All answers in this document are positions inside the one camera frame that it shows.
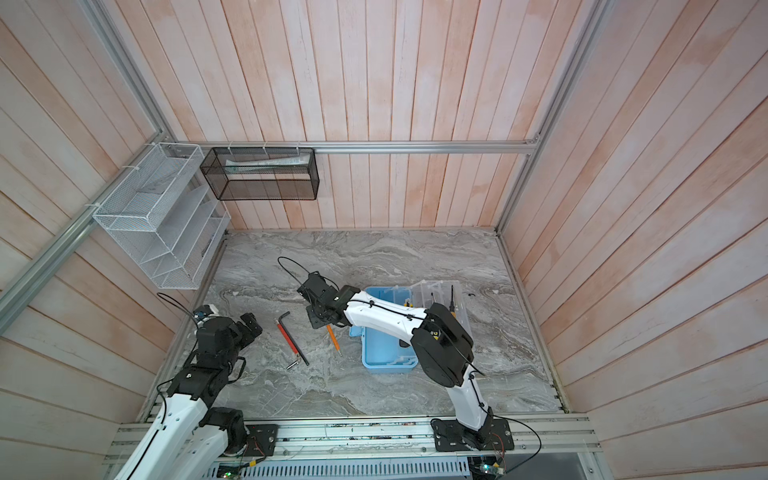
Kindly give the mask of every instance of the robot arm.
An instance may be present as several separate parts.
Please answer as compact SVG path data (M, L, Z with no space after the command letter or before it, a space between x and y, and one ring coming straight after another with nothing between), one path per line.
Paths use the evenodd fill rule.
M470 365L474 342L444 305L413 308L376 299L354 286L337 290L317 272L309 274L298 292L310 303L306 311L314 328L330 323L366 326L411 344L424 373L446 388L463 427L462 439L477 449L486 444L492 411L483 408Z
M240 318L243 321L235 323L215 316L207 306L195 312L195 320L200 320L198 348L171 380L157 418L117 480L200 478L216 458L245 448L243 413L211 408L221 389L231 383L229 375L242 358L240 351L262 333L252 313ZM187 439L190 443L178 455Z

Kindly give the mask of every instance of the white wire mesh organizer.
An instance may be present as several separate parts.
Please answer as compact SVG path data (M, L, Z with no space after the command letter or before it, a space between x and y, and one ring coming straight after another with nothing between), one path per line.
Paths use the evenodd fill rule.
M156 145L94 215L160 288L198 288L229 223L206 185L187 188L202 160L197 145Z

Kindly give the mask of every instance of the ventilation grille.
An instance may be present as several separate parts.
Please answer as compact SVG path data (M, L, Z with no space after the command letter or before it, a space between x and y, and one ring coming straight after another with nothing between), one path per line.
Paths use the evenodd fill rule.
M361 458L345 460L294 460L264 462L243 470L242 478L470 478L466 457ZM216 478L209 471L205 478Z

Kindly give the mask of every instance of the red wire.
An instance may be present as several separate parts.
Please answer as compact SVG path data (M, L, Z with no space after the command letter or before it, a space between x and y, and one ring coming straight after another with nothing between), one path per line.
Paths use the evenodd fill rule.
M502 437L498 436L498 435L497 435L497 434L495 434L495 433L492 433L491 435L495 435L495 436L496 436L496 438L498 439L499 443L501 443L501 444L502 444L502 462L504 462L504 470L506 471L506 470L507 470L507 459L506 459L506 458L504 458L504 454L505 454L507 451L506 451L506 449L504 448L504 440L502 440ZM496 451L496 445L493 445L493 451L494 451L494 452Z

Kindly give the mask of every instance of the marble tabletop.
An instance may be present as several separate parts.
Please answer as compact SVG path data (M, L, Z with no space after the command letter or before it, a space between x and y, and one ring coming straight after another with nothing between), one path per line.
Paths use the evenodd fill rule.
M489 230L325 230L235 233L228 240L206 303L237 319L253 312L264 333L241 355L242 378L217 406L242 409L247 419L361 415L452 415L445 389L420 367L409 373L370 373L360 338L334 327L340 356L326 329L312 329L298 283L277 264L295 259L310 271L364 289L420 280L458 280L475 341L478 384L496 412L554 411L554 397L520 302ZM298 267L295 274L303 273ZM310 361L293 361L277 317ZM194 338L187 339L187 351Z

